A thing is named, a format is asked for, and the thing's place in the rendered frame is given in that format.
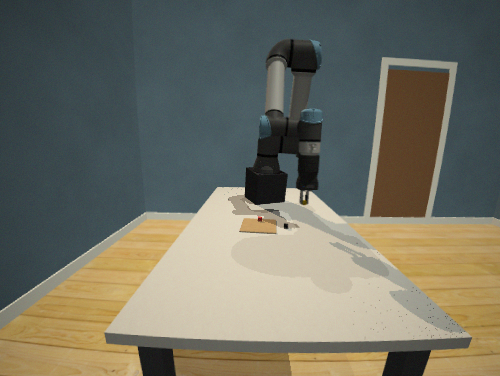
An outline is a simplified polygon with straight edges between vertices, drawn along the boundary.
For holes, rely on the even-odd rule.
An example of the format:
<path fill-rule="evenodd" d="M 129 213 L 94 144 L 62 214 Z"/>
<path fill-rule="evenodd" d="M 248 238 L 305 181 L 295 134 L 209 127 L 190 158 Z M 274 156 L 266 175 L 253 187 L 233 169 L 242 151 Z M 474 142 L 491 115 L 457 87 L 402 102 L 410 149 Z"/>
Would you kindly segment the tan mat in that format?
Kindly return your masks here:
<path fill-rule="evenodd" d="M 244 218 L 239 232 L 276 234 L 276 220 Z"/>

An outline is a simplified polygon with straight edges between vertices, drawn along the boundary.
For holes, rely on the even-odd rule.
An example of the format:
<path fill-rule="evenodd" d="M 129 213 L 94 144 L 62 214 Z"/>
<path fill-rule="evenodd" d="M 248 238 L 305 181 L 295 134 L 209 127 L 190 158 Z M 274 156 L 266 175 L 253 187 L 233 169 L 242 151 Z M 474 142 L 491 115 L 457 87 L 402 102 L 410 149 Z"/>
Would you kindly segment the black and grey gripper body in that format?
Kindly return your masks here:
<path fill-rule="evenodd" d="M 299 142 L 299 152 L 296 152 L 298 158 L 296 188 L 298 190 L 318 190 L 320 144 L 321 142 Z"/>

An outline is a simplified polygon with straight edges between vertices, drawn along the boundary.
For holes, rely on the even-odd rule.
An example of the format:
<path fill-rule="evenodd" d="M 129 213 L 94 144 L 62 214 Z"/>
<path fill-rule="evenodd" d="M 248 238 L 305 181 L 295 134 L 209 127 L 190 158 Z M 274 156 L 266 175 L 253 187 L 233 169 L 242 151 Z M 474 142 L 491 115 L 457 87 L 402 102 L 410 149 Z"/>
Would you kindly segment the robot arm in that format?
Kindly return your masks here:
<path fill-rule="evenodd" d="M 318 41 L 284 39 L 270 50 L 266 59 L 265 115 L 260 117 L 253 171 L 279 173 L 278 153 L 296 155 L 299 142 L 321 142 L 322 111 L 307 109 L 311 79 L 321 62 L 322 47 Z M 289 117 L 283 117 L 287 68 L 291 68 L 294 78 Z"/>

